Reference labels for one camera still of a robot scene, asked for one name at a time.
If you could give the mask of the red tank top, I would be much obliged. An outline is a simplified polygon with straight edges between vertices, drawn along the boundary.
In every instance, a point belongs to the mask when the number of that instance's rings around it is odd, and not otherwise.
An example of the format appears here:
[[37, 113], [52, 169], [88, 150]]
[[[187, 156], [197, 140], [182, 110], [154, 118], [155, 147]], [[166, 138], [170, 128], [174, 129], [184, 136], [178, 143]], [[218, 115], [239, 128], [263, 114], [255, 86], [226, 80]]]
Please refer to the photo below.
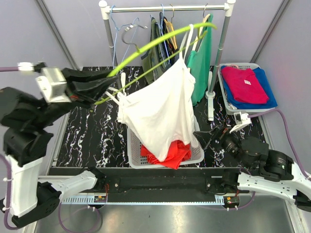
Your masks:
[[159, 161], [144, 146], [141, 146], [140, 155], [147, 158], [148, 163], [153, 165], [161, 165], [172, 169], [178, 169], [181, 162], [191, 158], [190, 144], [185, 145], [182, 141], [173, 141], [169, 147], [166, 159]]

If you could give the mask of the white camisole top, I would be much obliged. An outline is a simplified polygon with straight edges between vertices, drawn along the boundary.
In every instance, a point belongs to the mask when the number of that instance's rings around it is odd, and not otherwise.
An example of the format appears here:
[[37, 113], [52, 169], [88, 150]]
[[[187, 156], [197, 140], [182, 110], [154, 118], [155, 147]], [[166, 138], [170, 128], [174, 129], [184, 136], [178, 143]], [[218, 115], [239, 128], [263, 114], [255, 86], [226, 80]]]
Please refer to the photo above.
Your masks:
[[166, 160], [173, 141], [198, 147], [194, 136], [191, 96], [195, 78], [190, 74], [184, 53], [188, 51], [194, 27], [185, 33], [177, 61], [147, 87], [130, 95], [107, 95], [118, 105], [118, 122], [125, 124], [158, 161]]

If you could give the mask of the light blue wire hanger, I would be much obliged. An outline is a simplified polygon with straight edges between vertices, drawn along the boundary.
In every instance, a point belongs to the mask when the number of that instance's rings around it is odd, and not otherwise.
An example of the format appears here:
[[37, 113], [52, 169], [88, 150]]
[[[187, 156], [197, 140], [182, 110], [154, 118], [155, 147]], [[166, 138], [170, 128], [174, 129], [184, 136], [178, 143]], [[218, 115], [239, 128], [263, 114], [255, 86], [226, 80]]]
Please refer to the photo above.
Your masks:
[[[140, 23], [140, 19], [139, 17], [136, 17], [133, 22], [131, 23], [128, 23], [128, 24], [123, 24], [121, 26], [118, 26], [117, 23], [115, 22], [114, 18], [113, 18], [113, 15], [114, 15], [114, 8], [116, 6], [115, 5], [112, 5], [111, 8], [110, 8], [110, 13], [109, 13], [109, 16], [110, 16], [110, 19], [112, 20], [113, 24], [114, 24], [114, 28], [115, 28], [115, 38], [113, 40], [113, 56], [112, 56], [112, 59], [113, 59], [113, 68], [116, 68], [119, 63], [117, 61], [117, 47], [118, 45], [120, 45], [120, 43], [122, 42], [122, 33], [125, 32], [125, 29], [127, 27], [129, 27], [130, 25], [138, 25]], [[130, 50], [130, 48], [132, 48], [132, 50], [135, 52], [137, 50], [136, 46], [133, 44], [133, 40], [135, 39], [136, 37], [136, 34], [137, 34], [137, 28], [134, 29], [134, 31], [132, 32], [132, 35], [131, 35], [131, 40], [130, 40], [130, 44], [127, 44], [127, 49], [123, 55], [123, 58], [121, 60], [121, 63], [127, 59], [127, 53], [128, 51]]]

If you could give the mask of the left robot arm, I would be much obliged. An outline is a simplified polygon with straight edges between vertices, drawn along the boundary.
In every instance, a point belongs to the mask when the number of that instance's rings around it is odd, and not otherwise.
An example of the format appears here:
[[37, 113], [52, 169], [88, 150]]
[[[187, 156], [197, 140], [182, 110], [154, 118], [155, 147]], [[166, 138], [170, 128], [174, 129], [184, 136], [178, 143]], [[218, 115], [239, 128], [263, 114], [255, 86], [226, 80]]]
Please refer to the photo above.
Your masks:
[[6, 195], [0, 209], [10, 230], [23, 228], [50, 215], [59, 204], [82, 191], [100, 192], [106, 176], [94, 167], [60, 182], [40, 182], [40, 167], [53, 134], [46, 131], [76, 107], [91, 109], [118, 79], [109, 70], [24, 68], [37, 72], [42, 98], [6, 87], [0, 91], [0, 123], [7, 127], [1, 159], [7, 168]]

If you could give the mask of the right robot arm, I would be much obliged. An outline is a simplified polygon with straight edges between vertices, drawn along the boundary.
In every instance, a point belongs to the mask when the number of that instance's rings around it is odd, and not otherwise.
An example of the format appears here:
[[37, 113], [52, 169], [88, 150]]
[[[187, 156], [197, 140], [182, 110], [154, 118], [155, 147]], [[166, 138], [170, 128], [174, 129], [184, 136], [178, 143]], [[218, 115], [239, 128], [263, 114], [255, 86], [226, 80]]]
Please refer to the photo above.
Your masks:
[[266, 193], [310, 212], [311, 182], [286, 154], [270, 149], [267, 143], [252, 136], [239, 139], [231, 128], [195, 131], [194, 136], [202, 149], [223, 150], [242, 164], [236, 170], [223, 172], [221, 180], [216, 182], [216, 191], [225, 194], [238, 194], [243, 190]]

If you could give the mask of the olive green tank top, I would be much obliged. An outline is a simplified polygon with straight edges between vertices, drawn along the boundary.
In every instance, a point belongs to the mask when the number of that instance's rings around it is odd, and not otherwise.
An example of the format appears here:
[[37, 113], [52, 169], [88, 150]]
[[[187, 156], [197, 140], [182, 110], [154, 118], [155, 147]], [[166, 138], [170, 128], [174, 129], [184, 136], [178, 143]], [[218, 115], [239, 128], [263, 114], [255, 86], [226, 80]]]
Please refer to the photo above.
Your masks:
[[[157, 20], [153, 16], [151, 16], [150, 41], [152, 42], [159, 37], [161, 37], [160, 25]], [[153, 46], [141, 56], [143, 72], [150, 70], [151, 68], [155, 67], [156, 65], [168, 58], [168, 50], [164, 44], [164, 42], [161, 42], [160, 44]], [[144, 76], [147, 84], [153, 83], [170, 67], [171, 63], [170, 60], [168, 60], [160, 64], [154, 70], [147, 73]]]

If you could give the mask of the yellow plastic hanger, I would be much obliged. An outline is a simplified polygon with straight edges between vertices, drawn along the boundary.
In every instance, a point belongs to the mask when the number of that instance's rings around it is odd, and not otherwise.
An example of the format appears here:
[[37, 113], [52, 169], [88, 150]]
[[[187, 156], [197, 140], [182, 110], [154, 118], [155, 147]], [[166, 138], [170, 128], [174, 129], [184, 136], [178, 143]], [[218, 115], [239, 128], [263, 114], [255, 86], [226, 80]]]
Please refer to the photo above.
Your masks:
[[[171, 33], [171, 32], [174, 31], [172, 22], [167, 20], [167, 18], [164, 16], [164, 14], [163, 14], [163, 22], [164, 22], [164, 27], [165, 27], [165, 32], [166, 33]], [[177, 45], [175, 36], [170, 37], [169, 41], [172, 44], [173, 49], [177, 50], [178, 49], [178, 45]]]

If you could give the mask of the white side basket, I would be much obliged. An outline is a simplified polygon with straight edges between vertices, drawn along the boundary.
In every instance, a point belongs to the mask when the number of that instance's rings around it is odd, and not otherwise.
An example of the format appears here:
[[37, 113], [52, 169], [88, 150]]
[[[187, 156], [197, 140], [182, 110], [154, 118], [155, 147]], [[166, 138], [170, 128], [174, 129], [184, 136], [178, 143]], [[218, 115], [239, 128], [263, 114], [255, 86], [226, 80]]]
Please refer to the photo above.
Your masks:
[[226, 90], [224, 87], [223, 77], [221, 74], [222, 67], [234, 67], [235, 69], [245, 70], [247, 68], [255, 69], [260, 66], [255, 63], [223, 63], [219, 65], [218, 81], [219, 81], [219, 85], [220, 85], [220, 89], [222, 93], [222, 99], [224, 101], [225, 111], [227, 115], [234, 115], [234, 113], [236, 112], [244, 112], [244, 113], [248, 113], [249, 115], [254, 115], [254, 114], [258, 114], [258, 113], [268, 110], [268, 109], [238, 109], [235, 106], [233, 106], [231, 103], [229, 103], [229, 101], [227, 100], [227, 94], [226, 94]]

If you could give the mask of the blue folded shirt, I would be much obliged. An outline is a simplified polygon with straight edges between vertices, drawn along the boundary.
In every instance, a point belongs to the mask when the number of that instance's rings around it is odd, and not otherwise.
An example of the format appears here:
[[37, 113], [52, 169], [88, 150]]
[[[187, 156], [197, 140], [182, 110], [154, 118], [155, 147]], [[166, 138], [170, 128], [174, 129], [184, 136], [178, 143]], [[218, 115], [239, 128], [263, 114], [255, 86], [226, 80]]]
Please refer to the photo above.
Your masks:
[[[269, 97], [268, 102], [266, 104], [240, 103], [240, 102], [235, 102], [234, 100], [232, 100], [230, 97], [227, 96], [228, 101], [238, 109], [269, 109], [269, 108], [277, 107], [277, 101], [273, 95], [271, 88], [270, 88], [270, 85], [269, 85], [269, 82], [267, 80], [267, 77], [266, 77], [264, 70], [259, 68], [259, 67], [252, 69], [252, 70], [255, 72], [255, 75], [256, 75], [259, 83], [261, 84], [261, 86], [265, 90], [266, 94], [268, 95], [268, 97]], [[226, 93], [228, 94], [225, 82], [224, 82], [224, 87], [226, 89]]]

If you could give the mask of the pink folded shirt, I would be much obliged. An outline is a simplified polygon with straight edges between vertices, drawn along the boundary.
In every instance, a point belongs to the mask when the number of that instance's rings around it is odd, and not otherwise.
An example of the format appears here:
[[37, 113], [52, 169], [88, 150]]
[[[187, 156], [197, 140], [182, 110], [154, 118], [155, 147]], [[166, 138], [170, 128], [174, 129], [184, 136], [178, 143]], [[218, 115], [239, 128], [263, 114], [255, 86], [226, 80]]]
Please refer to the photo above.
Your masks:
[[235, 102], [248, 104], [266, 104], [268, 102], [269, 97], [252, 69], [225, 66], [221, 69], [221, 75], [226, 84], [227, 96]]

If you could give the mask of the white clothes rack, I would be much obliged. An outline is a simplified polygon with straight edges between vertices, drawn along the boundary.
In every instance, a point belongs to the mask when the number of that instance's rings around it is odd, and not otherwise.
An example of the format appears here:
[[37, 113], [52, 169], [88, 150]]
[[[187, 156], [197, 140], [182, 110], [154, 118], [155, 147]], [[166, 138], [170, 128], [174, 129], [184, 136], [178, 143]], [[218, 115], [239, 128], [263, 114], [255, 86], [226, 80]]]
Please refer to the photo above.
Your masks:
[[145, 6], [145, 7], [113, 7], [109, 6], [105, 0], [99, 1], [99, 7], [101, 9], [102, 18], [104, 20], [104, 25], [106, 29], [106, 35], [108, 39], [108, 45], [111, 51], [112, 64], [113, 66], [117, 66], [117, 58], [115, 52], [115, 42], [112, 37], [110, 20], [112, 19], [112, 13], [128, 13], [128, 12], [165, 12], [165, 11], [196, 11], [196, 10], [223, 10], [225, 11], [225, 18], [223, 23], [223, 28], [221, 32], [221, 37], [217, 49], [217, 55], [215, 59], [215, 66], [213, 73], [209, 75], [208, 80], [208, 90], [205, 93], [205, 97], [207, 99], [207, 119], [209, 121], [214, 120], [214, 86], [217, 81], [217, 74], [220, 67], [221, 57], [223, 53], [225, 38], [230, 22], [230, 18], [232, 16], [233, 8], [235, 5], [234, 0], [228, 0], [222, 5], [178, 5], [178, 6]]

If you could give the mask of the white plastic basket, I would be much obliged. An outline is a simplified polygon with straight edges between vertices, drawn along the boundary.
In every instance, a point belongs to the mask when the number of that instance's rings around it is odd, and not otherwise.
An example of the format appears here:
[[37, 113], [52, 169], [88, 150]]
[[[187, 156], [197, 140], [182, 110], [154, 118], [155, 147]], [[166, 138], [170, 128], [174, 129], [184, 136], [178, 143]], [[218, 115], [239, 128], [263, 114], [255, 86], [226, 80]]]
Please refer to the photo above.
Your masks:
[[[153, 164], [149, 163], [147, 156], [141, 155], [141, 142], [136, 137], [136, 135], [130, 130], [127, 130], [127, 154], [129, 164], [132, 168], [135, 169], [143, 169], [143, 168], [162, 168], [166, 167], [162, 163], [160, 164]], [[198, 146], [196, 148], [190, 146], [191, 157], [187, 160], [181, 161], [180, 165], [191, 165], [196, 164], [204, 159], [204, 151], [203, 149]]]

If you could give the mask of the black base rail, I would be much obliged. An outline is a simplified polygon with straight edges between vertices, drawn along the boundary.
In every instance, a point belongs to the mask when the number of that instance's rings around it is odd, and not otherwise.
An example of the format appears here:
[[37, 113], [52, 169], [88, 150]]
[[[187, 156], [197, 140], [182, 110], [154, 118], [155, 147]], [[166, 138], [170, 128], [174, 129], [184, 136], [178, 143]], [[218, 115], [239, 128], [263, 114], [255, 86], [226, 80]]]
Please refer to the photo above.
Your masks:
[[237, 168], [100, 168], [112, 205], [223, 205], [237, 186]]

